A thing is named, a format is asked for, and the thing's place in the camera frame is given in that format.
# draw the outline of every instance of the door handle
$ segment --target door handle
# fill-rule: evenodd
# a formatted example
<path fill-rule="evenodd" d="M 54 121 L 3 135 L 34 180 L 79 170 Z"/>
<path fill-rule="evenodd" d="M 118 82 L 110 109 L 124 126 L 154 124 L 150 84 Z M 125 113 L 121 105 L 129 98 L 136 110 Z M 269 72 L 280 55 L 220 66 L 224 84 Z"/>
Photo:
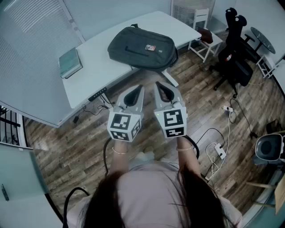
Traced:
<path fill-rule="evenodd" d="M 7 194 L 6 189 L 5 189 L 5 187 L 4 187 L 3 184 L 2 184 L 2 186 L 1 186 L 1 189 L 2 189 L 2 193 L 3 193 L 3 195 L 4 195 L 5 200 L 6 200 L 6 201 L 9 201 L 8 194 Z"/>

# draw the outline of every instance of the desk control panel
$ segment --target desk control panel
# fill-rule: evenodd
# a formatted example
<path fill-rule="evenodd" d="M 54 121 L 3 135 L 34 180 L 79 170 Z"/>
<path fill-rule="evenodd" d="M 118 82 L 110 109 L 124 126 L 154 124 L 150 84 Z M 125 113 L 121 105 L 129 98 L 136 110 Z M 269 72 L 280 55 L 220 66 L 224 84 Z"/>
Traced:
<path fill-rule="evenodd" d="M 97 93 L 95 93 L 94 95 L 92 95 L 91 97 L 88 98 L 88 100 L 90 102 L 94 101 L 97 97 L 99 97 L 100 95 L 102 95 L 103 93 L 105 93 L 107 91 L 107 87 L 104 87 L 103 89 L 101 89 L 100 91 L 98 91 Z"/>

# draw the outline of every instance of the white desk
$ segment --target white desk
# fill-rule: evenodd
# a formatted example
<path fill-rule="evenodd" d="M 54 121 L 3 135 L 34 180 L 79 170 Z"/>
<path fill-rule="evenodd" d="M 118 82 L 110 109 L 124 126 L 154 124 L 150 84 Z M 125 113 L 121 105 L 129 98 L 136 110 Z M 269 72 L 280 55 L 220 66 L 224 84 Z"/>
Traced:
<path fill-rule="evenodd" d="M 131 24 L 138 24 L 141 29 L 170 37 L 177 48 L 201 37 L 194 29 L 160 11 L 128 20 L 94 36 L 77 47 L 83 68 L 70 78 L 63 79 L 71 108 L 78 108 L 105 86 L 131 73 L 129 65 L 111 60 L 107 52 L 113 38 Z M 172 83 L 176 82 L 166 71 L 163 74 Z"/>

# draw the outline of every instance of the pink shirt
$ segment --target pink shirt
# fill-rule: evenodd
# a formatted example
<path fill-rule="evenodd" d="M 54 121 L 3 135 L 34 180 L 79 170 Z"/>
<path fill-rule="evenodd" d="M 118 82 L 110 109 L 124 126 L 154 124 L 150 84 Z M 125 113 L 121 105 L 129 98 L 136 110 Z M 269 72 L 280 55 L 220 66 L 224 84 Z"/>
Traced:
<path fill-rule="evenodd" d="M 182 227 L 179 213 L 183 212 L 174 205 L 181 201 L 169 178 L 174 183 L 177 181 L 177 169 L 167 163 L 150 163 L 135 167 L 119 179 L 119 206 L 126 227 Z M 83 198 L 68 212 L 69 228 L 81 227 L 83 208 L 90 198 Z M 242 214 L 227 199 L 219 199 L 229 219 L 241 227 Z"/>

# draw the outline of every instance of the black office chair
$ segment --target black office chair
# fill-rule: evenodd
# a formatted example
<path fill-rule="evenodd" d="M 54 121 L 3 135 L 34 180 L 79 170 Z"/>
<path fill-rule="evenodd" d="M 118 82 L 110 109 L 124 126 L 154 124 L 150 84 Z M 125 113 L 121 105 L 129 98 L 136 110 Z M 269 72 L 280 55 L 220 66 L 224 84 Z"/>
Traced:
<path fill-rule="evenodd" d="M 234 23 L 237 16 L 237 12 L 234 8 L 230 8 L 226 10 L 226 19 L 228 23 L 228 30 L 232 29 L 232 24 Z M 248 44 L 249 40 L 255 42 L 255 40 L 248 34 L 245 34 L 246 39 L 239 37 L 239 43 L 236 45 L 236 52 L 241 56 L 243 59 L 247 59 L 252 61 L 253 63 L 257 63 L 260 59 L 260 56 L 257 52 Z"/>
<path fill-rule="evenodd" d="M 214 90 L 217 90 L 224 81 L 228 80 L 235 91 L 234 98 L 238 94 L 236 83 L 246 86 L 253 74 L 251 67 L 235 51 L 239 44 L 242 27 L 245 25 L 246 19 L 243 16 L 239 15 L 235 17 L 227 37 L 227 46 L 218 55 L 219 63 L 209 67 L 210 71 L 215 69 L 222 76 L 222 79 L 215 85 Z"/>

